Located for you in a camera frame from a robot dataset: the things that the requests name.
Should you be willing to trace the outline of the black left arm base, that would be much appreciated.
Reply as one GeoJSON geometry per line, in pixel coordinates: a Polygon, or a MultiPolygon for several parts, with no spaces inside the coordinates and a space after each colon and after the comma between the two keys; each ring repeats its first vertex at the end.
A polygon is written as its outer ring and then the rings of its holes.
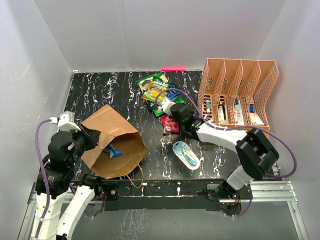
{"type": "Polygon", "coordinates": [[[119,186],[106,183],[102,177],[85,174],[79,182],[79,186],[82,185],[94,190],[93,201],[116,201],[119,198],[119,186]]]}

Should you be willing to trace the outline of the dark blue potato chips bag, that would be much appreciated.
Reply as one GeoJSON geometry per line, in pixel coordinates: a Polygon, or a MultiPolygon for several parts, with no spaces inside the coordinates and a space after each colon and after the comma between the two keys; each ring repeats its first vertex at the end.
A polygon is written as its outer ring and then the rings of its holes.
{"type": "MultiPolygon", "coordinates": [[[[164,83],[169,84],[170,85],[169,88],[179,89],[179,87],[173,82],[169,81],[169,82],[164,82],[164,83]]],[[[164,92],[158,97],[158,100],[157,100],[156,104],[160,106],[161,105],[161,101],[163,100],[164,97],[167,97],[171,101],[174,102],[179,97],[180,94],[181,93],[179,91],[177,91],[177,90],[169,90],[167,92],[164,92]]],[[[150,110],[153,110],[153,109],[156,108],[155,102],[151,102],[149,100],[145,100],[145,102],[147,103],[147,105],[148,105],[150,110]]]]}

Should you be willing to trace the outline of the red snack packet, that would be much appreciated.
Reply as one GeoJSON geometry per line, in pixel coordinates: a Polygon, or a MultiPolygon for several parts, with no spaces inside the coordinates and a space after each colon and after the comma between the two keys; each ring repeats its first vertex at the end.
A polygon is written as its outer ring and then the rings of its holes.
{"type": "Polygon", "coordinates": [[[169,116],[162,116],[160,119],[164,135],[178,134],[180,132],[179,125],[174,119],[171,119],[169,116]]]}

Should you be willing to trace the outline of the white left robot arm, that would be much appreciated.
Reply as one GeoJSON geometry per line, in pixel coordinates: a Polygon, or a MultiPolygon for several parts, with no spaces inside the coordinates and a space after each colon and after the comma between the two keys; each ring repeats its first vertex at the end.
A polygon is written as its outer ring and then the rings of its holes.
{"type": "Polygon", "coordinates": [[[49,144],[48,154],[41,156],[39,131],[35,131],[35,149],[40,164],[37,176],[36,211],[30,234],[32,240],[70,240],[75,227],[91,200],[103,195],[101,178],[86,174],[77,184],[65,212],[63,202],[71,189],[75,166],[86,151],[97,147],[101,133],[79,125],[80,130],[59,131],[49,144]]]}

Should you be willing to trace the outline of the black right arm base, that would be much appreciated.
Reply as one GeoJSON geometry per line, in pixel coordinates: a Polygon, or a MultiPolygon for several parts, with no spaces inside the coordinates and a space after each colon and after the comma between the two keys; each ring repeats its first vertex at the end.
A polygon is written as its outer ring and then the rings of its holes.
{"type": "Polygon", "coordinates": [[[212,201],[230,200],[232,205],[239,204],[241,199],[250,199],[250,192],[245,186],[239,190],[234,190],[222,183],[207,184],[204,189],[197,191],[196,195],[212,201]]]}

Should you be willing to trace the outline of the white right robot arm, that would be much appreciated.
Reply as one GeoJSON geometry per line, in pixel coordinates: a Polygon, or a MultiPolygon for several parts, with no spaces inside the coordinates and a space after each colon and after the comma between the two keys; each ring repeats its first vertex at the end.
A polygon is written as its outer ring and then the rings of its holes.
{"type": "Polygon", "coordinates": [[[219,145],[237,153],[240,166],[216,188],[207,191],[214,197],[235,198],[246,184],[262,180],[279,159],[278,151],[260,129],[232,130],[205,122],[195,117],[183,103],[170,106],[169,116],[177,121],[184,137],[219,145]]]}

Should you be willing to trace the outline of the brown paper bag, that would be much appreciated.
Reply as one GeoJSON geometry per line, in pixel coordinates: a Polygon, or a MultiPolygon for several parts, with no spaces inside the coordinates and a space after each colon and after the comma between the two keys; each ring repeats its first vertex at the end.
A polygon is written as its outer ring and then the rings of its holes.
{"type": "Polygon", "coordinates": [[[138,130],[112,107],[103,106],[82,121],[81,125],[100,133],[97,146],[82,155],[85,164],[99,177],[106,180],[124,177],[135,168],[141,167],[147,147],[138,130]],[[110,159],[110,156],[103,152],[109,144],[122,152],[122,155],[110,159]]]}

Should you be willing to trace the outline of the green cassava chips bag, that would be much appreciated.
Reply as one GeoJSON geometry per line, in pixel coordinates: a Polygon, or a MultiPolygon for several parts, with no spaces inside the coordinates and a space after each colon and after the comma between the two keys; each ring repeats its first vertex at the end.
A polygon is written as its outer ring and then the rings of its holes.
{"type": "Polygon", "coordinates": [[[136,83],[142,92],[141,98],[147,103],[148,108],[156,117],[164,114],[161,107],[161,102],[163,101],[164,97],[167,97],[174,103],[185,103],[185,101],[181,98],[181,93],[177,90],[169,90],[160,94],[156,101],[156,97],[161,91],[170,88],[179,89],[175,83],[169,81],[161,72],[141,78],[137,80],[136,83]]]}

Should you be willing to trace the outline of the yellow green snack bag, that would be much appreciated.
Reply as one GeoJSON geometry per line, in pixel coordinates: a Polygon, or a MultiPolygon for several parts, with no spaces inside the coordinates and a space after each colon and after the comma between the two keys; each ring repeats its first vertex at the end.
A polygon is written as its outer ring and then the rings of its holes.
{"type": "Polygon", "coordinates": [[[158,79],[145,79],[144,81],[141,81],[138,85],[142,90],[141,98],[147,101],[151,101],[153,103],[156,102],[156,97],[160,92],[170,88],[170,85],[168,83],[160,81],[158,79]]]}

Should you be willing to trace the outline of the light blue wafer packet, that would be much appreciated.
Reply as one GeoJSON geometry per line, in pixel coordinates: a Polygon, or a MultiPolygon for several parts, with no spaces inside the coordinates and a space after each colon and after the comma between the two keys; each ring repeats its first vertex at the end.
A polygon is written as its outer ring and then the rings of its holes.
{"type": "Polygon", "coordinates": [[[110,143],[109,145],[107,145],[104,149],[103,149],[103,152],[107,155],[109,155],[109,158],[112,160],[114,159],[115,157],[119,157],[122,155],[122,152],[115,149],[113,147],[113,144],[110,143]]]}

